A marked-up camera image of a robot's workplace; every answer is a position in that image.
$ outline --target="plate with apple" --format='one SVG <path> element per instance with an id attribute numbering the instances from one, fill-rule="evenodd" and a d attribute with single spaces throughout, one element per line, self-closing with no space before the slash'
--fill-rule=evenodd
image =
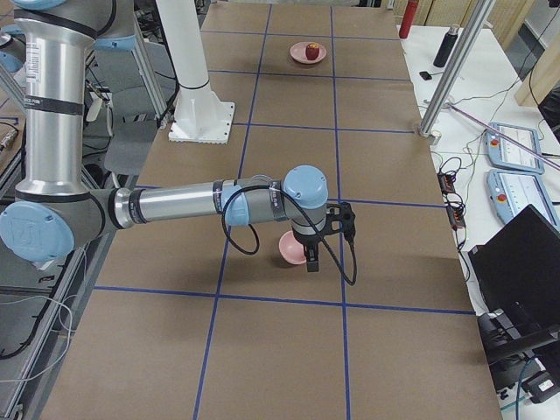
<path id="1" fill-rule="evenodd" d="M 291 57 L 302 64 L 316 64 L 326 57 L 326 49 L 317 42 L 298 42 L 290 48 Z"/>

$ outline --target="pink bowl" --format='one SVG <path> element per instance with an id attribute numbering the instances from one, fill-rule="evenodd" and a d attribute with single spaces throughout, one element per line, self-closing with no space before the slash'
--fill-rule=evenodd
<path id="1" fill-rule="evenodd" d="M 278 243 L 280 254 L 284 260 L 290 264 L 299 265 L 305 264 L 304 246 L 296 241 L 292 231 L 286 232 L 280 238 Z"/>

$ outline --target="blue and white device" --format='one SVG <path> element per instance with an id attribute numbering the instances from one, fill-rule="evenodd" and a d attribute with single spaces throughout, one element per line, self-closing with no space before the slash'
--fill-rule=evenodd
<path id="1" fill-rule="evenodd" d="M 535 129 L 502 124 L 501 122 L 490 122 L 488 125 L 495 128 L 505 136 L 513 138 L 518 143 L 523 144 L 532 151 L 541 154 L 539 137 Z M 515 144 L 510 143 L 508 140 L 500 136 L 496 136 L 490 131 L 486 132 L 485 139 L 488 157 L 490 158 L 492 165 L 497 168 L 544 173 L 543 162 L 535 159 Z"/>
<path id="2" fill-rule="evenodd" d="M 486 183 L 496 213 L 504 223 L 509 223 L 523 208 L 532 204 L 552 225 L 560 227 L 560 219 L 540 175 L 492 169 L 487 174 Z"/>

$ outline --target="red cylinder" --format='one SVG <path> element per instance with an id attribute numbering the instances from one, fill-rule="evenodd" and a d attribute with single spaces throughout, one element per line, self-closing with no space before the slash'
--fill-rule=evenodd
<path id="1" fill-rule="evenodd" d="M 406 5 L 406 10 L 404 11 L 404 16 L 402 17 L 401 30 L 399 31 L 399 37 L 401 39 L 406 39 L 409 36 L 410 27 L 412 26 L 412 21 L 414 16 L 417 14 L 418 0 L 409 0 Z"/>

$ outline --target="black bottle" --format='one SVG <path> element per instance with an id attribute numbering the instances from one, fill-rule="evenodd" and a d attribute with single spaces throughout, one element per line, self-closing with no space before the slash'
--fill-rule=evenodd
<path id="1" fill-rule="evenodd" d="M 439 51 L 437 51 L 436 58 L 434 59 L 435 67 L 444 67 L 447 59 L 449 59 L 452 49 L 457 42 L 457 37 L 459 36 L 459 25 L 452 24 L 449 31 L 445 34 L 444 40 L 441 42 Z"/>

